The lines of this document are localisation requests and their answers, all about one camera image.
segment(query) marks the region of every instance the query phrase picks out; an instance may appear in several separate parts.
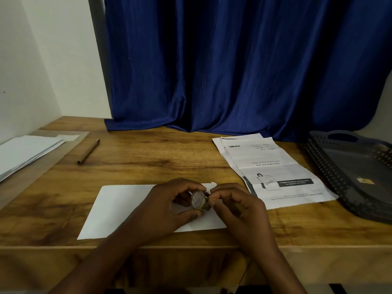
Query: fingernail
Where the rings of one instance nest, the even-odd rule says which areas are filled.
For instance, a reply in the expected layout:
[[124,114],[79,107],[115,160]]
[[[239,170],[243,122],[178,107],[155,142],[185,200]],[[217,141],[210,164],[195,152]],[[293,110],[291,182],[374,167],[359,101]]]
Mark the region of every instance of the fingernail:
[[209,203],[209,205],[211,205],[211,207],[214,207],[215,199],[213,199],[213,198],[208,199],[208,203]]

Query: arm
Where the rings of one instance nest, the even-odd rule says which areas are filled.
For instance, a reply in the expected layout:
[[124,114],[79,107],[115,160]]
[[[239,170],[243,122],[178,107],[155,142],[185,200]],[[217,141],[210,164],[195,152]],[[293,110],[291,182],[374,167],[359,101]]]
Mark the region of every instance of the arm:
[[[240,216],[234,216],[219,199],[240,204]],[[230,183],[213,188],[208,202],[241,248],[263,272],[274,293],[306,293],[277,246],[262,200],[249,194],[238,183]]]
[[187,179],[174,179],[153,187],[120,227],[49,293],[103,293],[125,260],[139,246],[162,238],[202,216],[198,210],[172,213],[172,201],[189,206],[188,190],[205,191],[205,187]]

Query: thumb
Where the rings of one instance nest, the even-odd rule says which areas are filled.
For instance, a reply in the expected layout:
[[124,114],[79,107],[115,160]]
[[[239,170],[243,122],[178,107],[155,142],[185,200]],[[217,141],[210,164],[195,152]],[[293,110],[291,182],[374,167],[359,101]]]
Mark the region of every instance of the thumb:
[[176,214],[174,219],[176,221],[177,227],[179,228],[189,222],[192,222],[194,219],[201,217],[202,215],[203,212],[200,210],[187,210],[179,214]]
[[218,217],[220,217],[226,226],[236,219],[236,217],[231,213],[230,209],[222,201],[211,198],[209,199],[208,203],[210,203]]

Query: watch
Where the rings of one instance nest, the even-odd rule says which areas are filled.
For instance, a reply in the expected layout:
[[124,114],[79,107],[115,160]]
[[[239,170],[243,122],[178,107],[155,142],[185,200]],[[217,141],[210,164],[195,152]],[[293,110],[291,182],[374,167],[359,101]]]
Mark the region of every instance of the watch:
[[191,196],[192,207],[196,210],[210,210],[211,205],[208,203],[208,196],[203,191],[196,191]]

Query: hand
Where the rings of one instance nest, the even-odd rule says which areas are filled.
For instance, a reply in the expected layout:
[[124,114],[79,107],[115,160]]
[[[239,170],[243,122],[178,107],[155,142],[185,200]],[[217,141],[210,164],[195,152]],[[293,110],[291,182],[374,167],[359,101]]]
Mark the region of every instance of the hand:
[[[241,248],[253,259],[277,252],[278,247],[264,202],[250,194],[238,183],[224,183],[211,189],[208,202],[226,224],[228,231]],[[231,203],[240,204],[241,214],[236,217]]]
[[203,216],[199,210],[172,213],[172,202],[190,205],[188,191],[206,188],[198,182],[184,178],[155,185],[142,203],[130,214],[124,224],[140,237],[139,245],[162,238],[192,220]]

